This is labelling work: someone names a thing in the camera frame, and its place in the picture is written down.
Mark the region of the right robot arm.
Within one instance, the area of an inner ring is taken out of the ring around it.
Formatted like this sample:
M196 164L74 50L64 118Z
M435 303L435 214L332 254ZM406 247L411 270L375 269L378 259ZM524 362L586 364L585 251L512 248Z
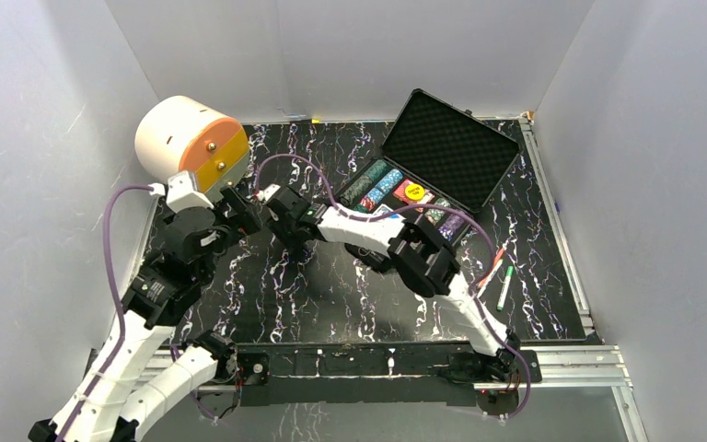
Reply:
M272 184L257 193L270 217L267 226L289 249L310 240L342 243L386 259L415 294L431 298L462 328L472 355L449 365L461 382L506 382L516 372L516 336L478 298L451 243L424 216L366 215L336 204L312 204L287 187Z

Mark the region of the black poker chip case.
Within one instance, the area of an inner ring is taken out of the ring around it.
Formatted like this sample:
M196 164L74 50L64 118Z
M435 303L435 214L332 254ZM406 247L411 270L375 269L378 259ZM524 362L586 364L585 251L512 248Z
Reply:
M336 192L342 206L366 215L424 216L458 248L470 227L442 206L475 218L521 154L512 138L422 89L415 89L364 169ZM410 201L404 189L426 194Z

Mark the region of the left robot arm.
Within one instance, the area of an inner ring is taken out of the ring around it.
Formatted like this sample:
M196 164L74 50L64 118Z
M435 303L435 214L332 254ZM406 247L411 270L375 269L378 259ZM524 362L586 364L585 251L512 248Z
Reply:
M143 386L154 353L212 282L229 247L261 225L251 204L232 188L215 204L174 210L162 223L164 248L141 265L125 295L115 294L110 336L70 400L36 422L31 441L141 441L175 405L208 381L242 384L237 345L208 330Z

